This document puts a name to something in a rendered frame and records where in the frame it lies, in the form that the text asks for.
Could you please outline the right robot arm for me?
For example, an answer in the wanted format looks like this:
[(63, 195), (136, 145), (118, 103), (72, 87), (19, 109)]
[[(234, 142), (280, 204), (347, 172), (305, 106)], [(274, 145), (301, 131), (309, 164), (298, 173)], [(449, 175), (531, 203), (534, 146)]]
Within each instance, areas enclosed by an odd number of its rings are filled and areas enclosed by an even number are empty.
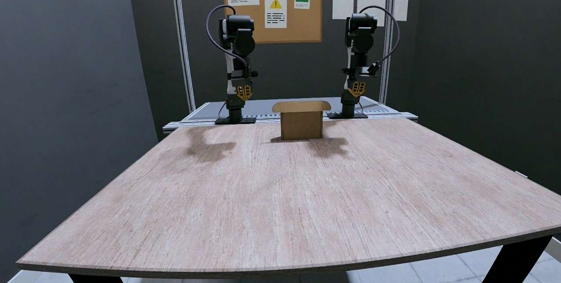
[[(233, 55), (241, 58), (247, 57), (255, 49), (253, 36), (254, 19), (250, 15), (227, 15), (226, 19), (219, 19), (219, 42), (220, 47)], [(237, 37), (236, 37), (237, 36)], [(232, 49), (232, 50), (228, 50)], [(256, 118), (243, 118), (241, 108), (246, 101), (237, 96), (236, 87), (246, 86), (246, 81), (251, 81), (251, 69), (249, 63), (244, 70), (233, 69), (233, 57), (224, 52), (227, 60), (227, 73), (232, 73), (231, 81), (228, 81), (226, 97), (226, 109), (229, 110), (229, 119), (217, 119), (215, 124), (255, 124)], [(244, 101), (244, 104), (243, 104)]]

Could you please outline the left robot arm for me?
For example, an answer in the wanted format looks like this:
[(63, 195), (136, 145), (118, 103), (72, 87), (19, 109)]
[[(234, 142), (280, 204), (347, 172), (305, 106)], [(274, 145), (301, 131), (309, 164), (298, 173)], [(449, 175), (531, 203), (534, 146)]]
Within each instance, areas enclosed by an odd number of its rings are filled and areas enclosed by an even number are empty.
[[(352, 13), (352, 16), (347, 16), (344, 46), (348, 47), (348, 68), (353, 53), (354, 55), (365, 55), (372, 48), (372, 35), (376, 28), (377, 18), (373, 17), (373, 13)], [(377, 77), (376, 71), (380, 69), (380, 66), (377, 66), (378, 63), (379, 61), (370, 67), (353, 66), (353, 69), (356, 69), (355, 77), (358, 83), (371, 83), (372, 79)], [(364, 113), (354, 113), (360, 95), (358, 97), (352, 95), (348, 90), (347, 79), (341, 96), (342, 113), (328, 113), (329, 119), (368, 119)]]

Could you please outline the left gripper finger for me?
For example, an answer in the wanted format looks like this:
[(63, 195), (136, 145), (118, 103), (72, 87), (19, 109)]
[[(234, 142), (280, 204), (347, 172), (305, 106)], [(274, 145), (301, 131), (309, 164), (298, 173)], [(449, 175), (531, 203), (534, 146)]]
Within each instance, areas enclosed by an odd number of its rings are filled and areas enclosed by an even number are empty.
[(358, 87), (358, 92), (357, 92), (357, 96), (361, 95), (364, 92), (364, 88), (365, 88), (366, 83), (359, 83), (359, 87)]
[(355, 83), (353, 83), (353, 88), (352, 90), (348, 88), (348, 90), (352, 93), (353, 96), (357, 96), (357, 92), (358, 92), (358, 87), (359, 87), (359, 83), (358, 81), (356, 81)]

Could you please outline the grey aluminium crossbar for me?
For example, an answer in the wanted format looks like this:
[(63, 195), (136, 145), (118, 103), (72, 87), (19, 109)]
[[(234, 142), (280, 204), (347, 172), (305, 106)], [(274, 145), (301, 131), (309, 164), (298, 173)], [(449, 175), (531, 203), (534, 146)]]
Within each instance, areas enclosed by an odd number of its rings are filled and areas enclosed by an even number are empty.
[[(401, 113), (401, 114), (388, 114), (388, 115), (367, 115), (368, 119), (389, 119), (389, 118), (400, 118), (405, 117), (406, 119), (412, 120), (415, 123), (418, 122), (418, 117), (411, 114), (411, 113)], [(329, 119), (329, 117), (323, 117), (323, 121), (325, 120), (345, 120), (345, 119)], [(264, 124), (264, 123), (280, 123), (281, 119), (269, 119), (269, 120), (256, 120), (256, 124)], [(175, 131), (178, 127), (204, 127), (204, 126), (214, 126), (214, 125), (234, 125), (234, 124), (215, 124), (215, 122), (209, 123), (179, 123), (173, 122), (167, 124), (163, 127), (163, 134), (171, 133)]]

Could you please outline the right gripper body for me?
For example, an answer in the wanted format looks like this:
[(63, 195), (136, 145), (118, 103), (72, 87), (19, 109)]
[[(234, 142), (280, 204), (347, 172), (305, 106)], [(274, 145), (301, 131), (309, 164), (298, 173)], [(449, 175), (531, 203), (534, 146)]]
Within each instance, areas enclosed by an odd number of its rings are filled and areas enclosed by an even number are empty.
[[(241, 58), (241, 59), (243, 59), (246, 63), (249, 63), (249, 65), (251, 66), (250, 57), (244, 57), (244, 58)], [(243, 70), (244, 69), (244, 63), (241, 62), (241, 60), (239, 60), (239, 59), (233, 59), (233, 69), (234, 70)], [(232, 75), (232, 73), (227, 73), (228, 81), (231, 81), (231, 79), (232, 79), (231, 75)], [(258, 70), (255, 70), (255, 71), (251, 72), (251, 77), (252, 78), (258, 77)], [(252, 81), (251, 82), (247, 81), (246, 85), (250, 86), (251, 93), (252, 93), (253, 92)], [(237, 87), (236, 87), (236, 93), (238, 95)]]

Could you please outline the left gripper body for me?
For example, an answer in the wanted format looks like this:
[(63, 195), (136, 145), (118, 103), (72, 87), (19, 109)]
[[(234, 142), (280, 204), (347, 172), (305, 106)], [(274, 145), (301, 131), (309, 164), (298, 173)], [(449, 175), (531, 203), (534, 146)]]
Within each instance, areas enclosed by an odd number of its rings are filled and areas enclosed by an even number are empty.
[(349, 69), (342, 68), (343, 74), (348, 75), (347, 84), (348, 88), (352, 90), (353, 83), (355, 83), (356, 77), (356, 69), (353, 69), (353, 66), (359, 67), (367, 67), (367, 55), (351, 55), (350, 66)]

